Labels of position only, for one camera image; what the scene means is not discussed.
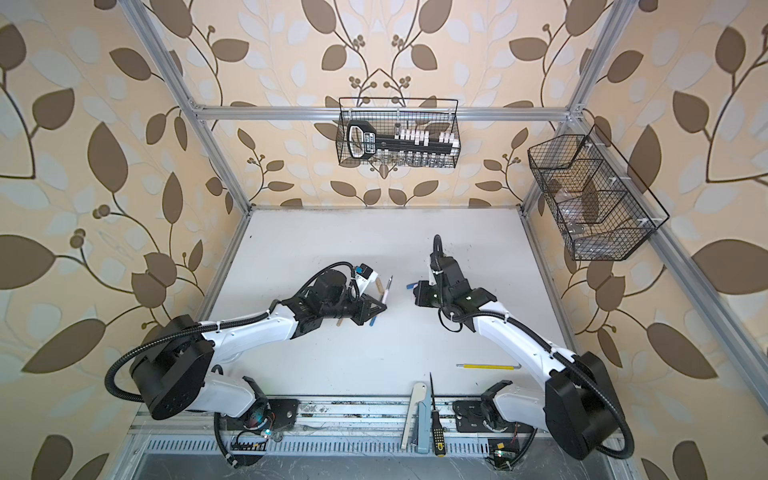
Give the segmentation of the pink pen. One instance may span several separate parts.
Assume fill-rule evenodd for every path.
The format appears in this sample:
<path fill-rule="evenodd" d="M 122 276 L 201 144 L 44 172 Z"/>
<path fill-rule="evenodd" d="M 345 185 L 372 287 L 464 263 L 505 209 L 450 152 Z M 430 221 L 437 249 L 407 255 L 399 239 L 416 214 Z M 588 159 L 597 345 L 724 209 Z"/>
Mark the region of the pink pen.
<path fill-rule="evenodd" d="M 382 298 L 381 298 L 381 302 L 382 302 L 383 304 L 386 304 L 386 302 L 387 302 L 387 299 L 388 299 L 389 293 L 390 293 L 390 291 L 391 291 L 391 287 L 392 287 L 393 279 L 394 279 L 394 275 L 390 276 L 390 277 L 389 277 L 389 279 L 388 279 L 388 281 L 387 281 L 387 285 L 386 285 L 386 287 L 385 287 L 384 293 L 382 294 Z"/>

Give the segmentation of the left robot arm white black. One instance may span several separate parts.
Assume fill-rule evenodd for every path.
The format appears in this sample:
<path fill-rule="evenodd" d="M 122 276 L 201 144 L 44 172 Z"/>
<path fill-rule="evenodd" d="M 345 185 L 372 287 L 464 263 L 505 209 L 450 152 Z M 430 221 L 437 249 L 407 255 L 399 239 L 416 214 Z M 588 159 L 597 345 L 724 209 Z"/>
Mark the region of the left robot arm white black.
<path fill-rule="evenodd" d="M 217 447 L 237 468 L 242 462 L 222 438 L 224 419 L 268 438 L 278 415 L 253 378 L 228 376 L 225 364 L 263 345 L 297 339 L 329 318 L 364 325 L 386 309 L 366 292 L 377 279 L 377 272 L 366 264 L 339 261 L 264 312 L 201 323 L 178 316 L 158 337 L 118 358 L 108 368 L 104 386 L 118 399 L 144 404 L 155 420 L 185 411 L 212 414 Z"/>

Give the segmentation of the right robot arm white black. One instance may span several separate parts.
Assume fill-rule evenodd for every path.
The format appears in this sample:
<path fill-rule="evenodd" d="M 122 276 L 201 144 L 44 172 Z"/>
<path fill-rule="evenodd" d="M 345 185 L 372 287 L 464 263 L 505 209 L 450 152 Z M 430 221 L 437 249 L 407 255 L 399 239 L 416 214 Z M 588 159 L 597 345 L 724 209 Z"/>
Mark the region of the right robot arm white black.
<path fill-rule="evenodd" d="M 485 427 L 503 431 L 514 424 L 544 430 L 572 458 L 597 451 L 627 460 L 635 439 L 613 383 L 595 354 L 577 354 L 545 339 L 515 318 L 488 290 L 470 285 L 458 262 L 434 237 L 432 277 L 414 287 L 415 303 L 436 310 L 443 325 L 476 333 L 499 346 L 537 383 L 535 390 L 500 380 L 480 396 Z"/>

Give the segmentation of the black screwdriver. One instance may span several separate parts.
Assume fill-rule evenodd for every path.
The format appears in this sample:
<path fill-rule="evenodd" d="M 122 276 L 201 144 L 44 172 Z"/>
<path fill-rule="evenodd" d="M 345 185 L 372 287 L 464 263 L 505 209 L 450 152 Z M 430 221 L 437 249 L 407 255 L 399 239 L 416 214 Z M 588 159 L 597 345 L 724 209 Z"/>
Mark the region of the black screwdriver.
<path fill-rule="evenodd" d="M 436 394 L 432 374 L 429 374 L 430 393 L 431 393 L 431 433 L 433 441 L 433 451 L 437 457 L 444 457 L 447 454 L 444 429 L 440 421 L 440 413 L 437 409 Z"/>

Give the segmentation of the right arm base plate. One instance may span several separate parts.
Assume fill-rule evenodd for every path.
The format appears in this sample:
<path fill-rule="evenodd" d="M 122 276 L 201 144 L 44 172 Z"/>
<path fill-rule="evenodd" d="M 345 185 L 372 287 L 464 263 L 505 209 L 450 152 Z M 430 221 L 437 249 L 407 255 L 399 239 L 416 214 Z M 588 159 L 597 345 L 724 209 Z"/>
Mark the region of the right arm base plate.
<path fill-rule="evenodd" d="M 511 433 L 517 426 L 504 420 L 492 401 L 457 400 L 452 409 L 460 433 Z"/>

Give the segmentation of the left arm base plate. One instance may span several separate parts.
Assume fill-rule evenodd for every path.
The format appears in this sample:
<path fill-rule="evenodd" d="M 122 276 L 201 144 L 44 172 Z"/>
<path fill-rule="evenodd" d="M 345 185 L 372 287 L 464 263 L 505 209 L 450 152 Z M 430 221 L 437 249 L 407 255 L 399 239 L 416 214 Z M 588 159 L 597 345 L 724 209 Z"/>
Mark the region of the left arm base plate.
<path fill-rule="evenodd" d="M 240 418 L 222 417 L 223 429 L 239 432 L 290 430 L 299 416 L 300 401 L 296 398 L 270 398 L 258 400 L 256 408 Z"/>

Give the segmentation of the aluminium front rail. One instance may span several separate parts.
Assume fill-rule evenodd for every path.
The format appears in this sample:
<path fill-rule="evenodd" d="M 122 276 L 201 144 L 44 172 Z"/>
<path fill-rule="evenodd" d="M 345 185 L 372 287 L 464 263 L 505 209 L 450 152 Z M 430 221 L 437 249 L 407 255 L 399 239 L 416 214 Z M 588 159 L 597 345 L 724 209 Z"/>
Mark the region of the aluminium front rail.
<path fill-rule="evenodd" d="M 251 433 L 216 428 L 212 415 L 182 413 L 169 420 L 151 419 L 140 411 L 129 429 L 137 451 L 217 455 L 227 449 L 234 455 L 248 456 L 362 456 L 415 457 L 428 454 L 400 450 L 408 398 L 385 397 L 298 397 L 299 416 L 290 430 Z M 544 430 L 517 425 L 511 433 L 460 433 L 456 430 L 452 404 L 477 397 L 440 397 L 436 401 L 440 421 L 451 457 L 486 458 L 500 449 L 514 452 L 530 437 L 548 441 Z"/>

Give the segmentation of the black socket set rail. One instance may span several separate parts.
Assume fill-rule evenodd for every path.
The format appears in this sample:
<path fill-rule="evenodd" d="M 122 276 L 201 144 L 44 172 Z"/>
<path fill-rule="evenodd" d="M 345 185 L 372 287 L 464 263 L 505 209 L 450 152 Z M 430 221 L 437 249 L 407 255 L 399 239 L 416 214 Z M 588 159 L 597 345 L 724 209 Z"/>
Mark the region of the black socket set rail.
<path fill-rule="evenodd" d="M 369 160 L 378 156 L 405 157 L 432 156 L 457 157 L 460 154 L 460 139 L 453 132 L 431 132 L 406 128 L 395 124 L 392 132 L 384 127 L 374 127 L 365 120 L 352 120 L 343 130 L 342 145 L 352 158 Z"/>

